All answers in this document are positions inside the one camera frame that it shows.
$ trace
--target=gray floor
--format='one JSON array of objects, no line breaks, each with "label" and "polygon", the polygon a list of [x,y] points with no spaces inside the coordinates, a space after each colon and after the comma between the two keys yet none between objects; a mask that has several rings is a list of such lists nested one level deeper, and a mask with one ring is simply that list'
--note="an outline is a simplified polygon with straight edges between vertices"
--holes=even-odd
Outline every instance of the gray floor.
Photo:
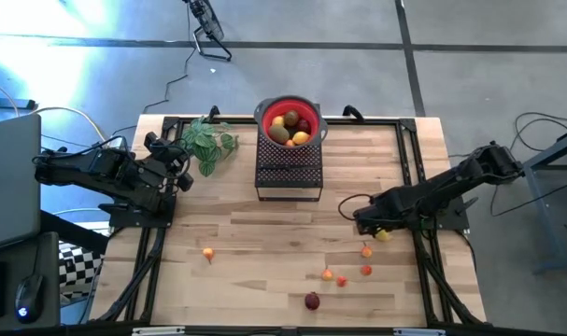
[{"label": "gray floor", "polygon": [[[404,4],[414,43],[567,45],[567,0]],[[230,41],[402,41],[392,0],[213,0],[213,5]],[[0,34],[186,40],[185,15],[178,0],[7,0],[0,2]],[[3,41],[0,85],[16,98],[85,110],[111,133],[135,124],[144,105],[161,99],[164,83],[182,74],[190,51]],[[223,113],[248,114],[262,98],[296,93],[320,103],[328,115],[338,115],[344,105],[352,104],[366,115],[415,116],[401,50],[232,52],[232,63],[194,56],[190,77],[172,86],[171,102],[149,113],[206,113],[218,105]],[[426,114],[441,118],[450,153],[468,153],[490,140],[509,145],[512,121],[522,112],[567,117],[566,53],[415,52],[415,61]],[[10,117],[0,112],[0,119]],[[43,132],[81,144],[97,140],[92,128],[69,113],[44,115]],[[562,134],[556,125],[537,123],[524,136],[534,146],[547,147]],[[43,144],[61,145],[48,139]],[[533,152],[518,144],[514,154],[525,161]],[[535,208],[491,217],[491,194],[492,188],[483,186],[467,195],[480,199],[468,215],[489,322],[567,332],[567,271],[531,273],[548,258]],[[530,197],[520,180],[501,188],[496,211]],[[44,188],[42,207],[58,211],[105,201],[75,187]],[[78,213],[65,218],[106,217]]]}]

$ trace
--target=checkered cloth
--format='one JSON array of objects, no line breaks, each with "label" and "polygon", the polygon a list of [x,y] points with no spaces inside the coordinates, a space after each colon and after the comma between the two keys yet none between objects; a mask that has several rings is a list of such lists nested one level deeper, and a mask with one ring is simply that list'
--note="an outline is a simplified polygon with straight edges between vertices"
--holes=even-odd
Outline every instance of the checkered cloth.
[{"label": "checkered cloth", "polygon": [[69,303],[90,295],[94,273],[102,264],[103,257],[78,246],[60,245],[59,287],[64,296],[62,302]]}]

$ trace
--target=computer mouse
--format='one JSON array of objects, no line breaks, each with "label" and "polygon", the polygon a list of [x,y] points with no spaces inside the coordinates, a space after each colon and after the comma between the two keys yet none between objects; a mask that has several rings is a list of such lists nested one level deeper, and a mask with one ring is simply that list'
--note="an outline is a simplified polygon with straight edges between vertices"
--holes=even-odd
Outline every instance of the computer mouse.
[{"label": "computer mouse", "polygon": [[39,274],[32,274],[18,285],[15,293],[15,316],[22,323],[32,323],[42,314],[42,287],[44,277]]}]

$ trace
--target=wooden tabletop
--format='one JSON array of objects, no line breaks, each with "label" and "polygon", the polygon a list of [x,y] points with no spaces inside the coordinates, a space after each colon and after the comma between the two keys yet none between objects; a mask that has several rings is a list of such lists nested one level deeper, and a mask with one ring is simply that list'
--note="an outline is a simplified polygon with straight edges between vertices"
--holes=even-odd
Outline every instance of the wooden tabletop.
[{"label": "wooden tabletop", "polygon": [[[147,132],[161,133],[160,115],[141,116],[133,144],[148,155]],[[440,120],[416,119],[427,177],[449,168]],[[234,126],[241,147],[218,162],[210,177],[192,160],[194,184],[177,195],[167,231],[152,316],[153,325],[401,327],[424,326],[418,270],[411,236],[393,231],[388,242],[356,233],[337,213],[349,195],[377,193],[403,184],[395,132],[385,126],[331,126],[323,143],[324,189],[318,203],[259,202],[254,188],[256,126]],[[411,148],[408,147],[412,161]],[[348,202],[344,210],[366,205]],[[104,313],[132,276],[140,229],[111,239],[91,318]],[[371,258],[361,257],[363,244]],[[439,232],[447,281],[478,318],[484,310],[470,250],[452,231]],[[212,264],[202,256],[215,250]],[[373,273],[363,276],[362,265]],[[320,280],[329,267],[346,287]],[[138,297],[141,313],[146,281]],[[317,311],[304,306],[306,293],[320,296]],[[435,312],[441,316],[432,286]]]}]

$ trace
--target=computer monitor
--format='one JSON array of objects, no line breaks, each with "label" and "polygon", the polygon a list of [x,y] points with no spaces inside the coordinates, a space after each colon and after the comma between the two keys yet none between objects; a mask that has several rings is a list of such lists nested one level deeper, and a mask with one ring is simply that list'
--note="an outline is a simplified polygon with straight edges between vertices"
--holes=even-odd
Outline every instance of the computer monitor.
[{"label": "computer monitor", "polygon": [[37,114],[0,122],[0,246],[40,231],[40,185],[32,158],[40,153]]}]

